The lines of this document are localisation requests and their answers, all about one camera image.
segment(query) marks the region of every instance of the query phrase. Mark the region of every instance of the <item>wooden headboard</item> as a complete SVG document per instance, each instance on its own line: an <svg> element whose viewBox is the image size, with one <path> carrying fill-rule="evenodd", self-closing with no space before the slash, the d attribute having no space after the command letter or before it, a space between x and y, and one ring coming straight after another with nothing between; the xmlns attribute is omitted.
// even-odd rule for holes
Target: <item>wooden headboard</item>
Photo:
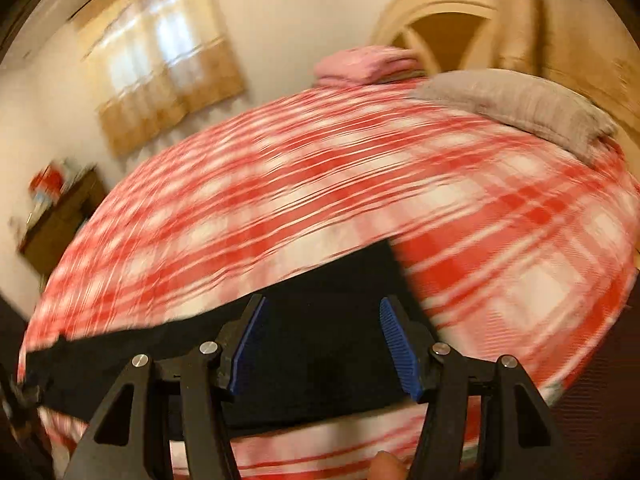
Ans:
<svg viewBox="0 0 640 480"><path fill-rule="evenodd" d="M416 50L428 75L497 67L498 8L497 0L394 0L371 43ZM640 148L622 128L616 139L640 180Z"/></svg>

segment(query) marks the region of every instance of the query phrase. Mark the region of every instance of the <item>bed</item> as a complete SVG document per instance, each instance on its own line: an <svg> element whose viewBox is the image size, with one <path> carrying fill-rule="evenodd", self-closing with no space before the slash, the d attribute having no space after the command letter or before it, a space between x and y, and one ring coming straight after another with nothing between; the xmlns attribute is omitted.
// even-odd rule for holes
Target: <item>bed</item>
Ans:
<svg viewBox="0 0 640 480"><path fill-rule="evenodd" d="M372 43L418 50L430 75L495 66L502 19L499 0L396 0ZM388 238L442 339L478 358L513 353L556 402L636 278L637 147L621 130L590 168L531 134L409 98L419 84L309 89L142 164L52 274L21 372L59 335L197 316ZM363 478L380 449L411 459L424 413L406 402L238 438L234 454L246 478ZM70 448L85 427L41 416ZM181 442L172 463L188 475Z"/></svg>

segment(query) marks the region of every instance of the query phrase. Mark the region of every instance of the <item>red and white plaid bedsheet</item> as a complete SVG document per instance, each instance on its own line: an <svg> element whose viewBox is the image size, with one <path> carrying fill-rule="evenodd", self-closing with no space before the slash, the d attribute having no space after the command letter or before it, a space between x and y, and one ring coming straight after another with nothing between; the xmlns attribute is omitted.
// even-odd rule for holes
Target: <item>red and white plaid bedsheet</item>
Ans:
<svg viewBox="0 0 640 480"><path fill-rule="evenodd" d="M407 98L416 82L315 88L141 165L69 246L22 352L195 316L391 237L415 294L462 353L516 355L547 396L615 322L640 198L613 142L594 169L485 118ZM409 458L406 405L234 442L246 478L362 478ZM84 425L42 412L54 438ZM174 468L186 473L184 446Z"/></svg>

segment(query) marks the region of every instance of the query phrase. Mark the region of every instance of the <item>yellow curtain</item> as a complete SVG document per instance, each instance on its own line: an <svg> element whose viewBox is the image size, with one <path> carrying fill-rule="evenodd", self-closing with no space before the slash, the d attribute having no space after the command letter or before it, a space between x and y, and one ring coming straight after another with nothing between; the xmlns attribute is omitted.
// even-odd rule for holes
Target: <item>yellow curtain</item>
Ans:
<svg viewBox="0 0 640 480"><path fill-rule="evenodd" d="M244 91L212 0L92 0L74 24L117 156Z"/></svg>

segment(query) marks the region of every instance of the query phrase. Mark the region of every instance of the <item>silver bolt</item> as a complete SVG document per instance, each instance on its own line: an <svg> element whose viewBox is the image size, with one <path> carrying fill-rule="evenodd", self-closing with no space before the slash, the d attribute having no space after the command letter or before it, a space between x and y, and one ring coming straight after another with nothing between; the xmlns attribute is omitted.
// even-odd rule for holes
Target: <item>silver bolt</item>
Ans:
<svg viewBox="0 0 640 480"><path fill-rule="evenodd" d="M518 366L518 360L512 355L503 355L500 362L502 363L502 366L506 368L515 368Z"/></svg>
<svg viewBox="0 0 640 480"><path fill-rule="evenodd" d="M139 354L136 355L132 360L131 363L136 367L136 368L142 368L144 365L146 365L149 362L149 358L144 355L144 354Z"/></svg>
<svg viewBox="0 0 640 480"><path fill-rule="evenodd" d="M216 350L218 350L218 345L213 341L207 341L200 345L200 352L204 355L213 354Z"/></svg>
<svg viewBox="0 0 640 480"><path fill-rule="evenodd" d="M435 345L433 345L433 351L437 355L449 355L449 352L451 352L451 347L446 343L436 343Z"/></svg>

